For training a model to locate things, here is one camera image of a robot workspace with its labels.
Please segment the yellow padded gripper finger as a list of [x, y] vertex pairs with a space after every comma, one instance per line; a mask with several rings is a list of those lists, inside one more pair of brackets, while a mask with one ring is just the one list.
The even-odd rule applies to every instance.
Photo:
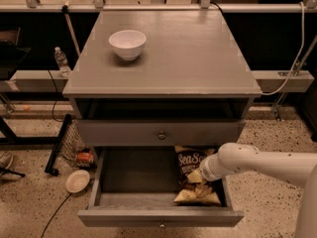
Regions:
[[193, 170], [188, 176], [187, 176], [189, 183], [201, 183], [204, 184], [206, 180], [203, 178], [201, 172], [198, 169]]

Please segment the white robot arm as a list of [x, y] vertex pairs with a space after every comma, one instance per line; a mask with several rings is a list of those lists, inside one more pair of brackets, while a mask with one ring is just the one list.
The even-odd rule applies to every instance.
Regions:
[[317, 154], [262, 152], [252, 145], [226, 143], [187, 177], [190, 182], [214, 181], [247, 171], [303, 187], [294, 238], [317, 238]]

